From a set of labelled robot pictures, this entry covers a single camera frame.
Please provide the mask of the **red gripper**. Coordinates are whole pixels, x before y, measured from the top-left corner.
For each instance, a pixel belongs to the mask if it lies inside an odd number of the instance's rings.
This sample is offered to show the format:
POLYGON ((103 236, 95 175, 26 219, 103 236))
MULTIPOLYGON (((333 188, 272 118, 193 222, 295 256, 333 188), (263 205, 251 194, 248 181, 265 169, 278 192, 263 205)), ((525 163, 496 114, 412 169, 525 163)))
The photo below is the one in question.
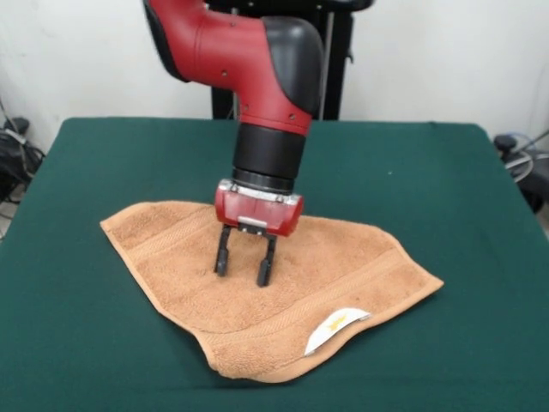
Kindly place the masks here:
POLYGON ((260 191, 222 179, 215 191, 214 209, 217 219, 226 225, 220 233, 214 272, 218 276, 226 275, 232 227, 246 225, 258 228, 261 233, 268 233, 264 235, 268 243, 256 284, 267 287, 274 262, 276 236, 287 237, 295 231, 303 208, 304 198, 299 194, 260 191))

